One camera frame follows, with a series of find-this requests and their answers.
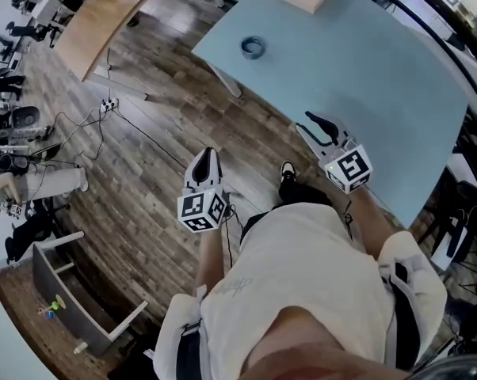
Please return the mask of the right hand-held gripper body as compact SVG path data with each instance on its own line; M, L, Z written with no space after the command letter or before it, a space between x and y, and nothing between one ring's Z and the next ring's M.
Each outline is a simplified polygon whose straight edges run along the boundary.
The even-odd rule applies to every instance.
M357 143L346 126L338 125L338 131L336 143L323 142L311 131L322 146L310 148L327 179L345 194L350 194L370 180L372 163L364 147Z

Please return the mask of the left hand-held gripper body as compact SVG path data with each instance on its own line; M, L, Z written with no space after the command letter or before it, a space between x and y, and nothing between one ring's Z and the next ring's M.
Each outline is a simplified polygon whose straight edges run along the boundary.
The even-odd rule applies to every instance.
M220 182L197 184L187 180L177 199L177 220L191 232L216 230L226 209L227 201Z

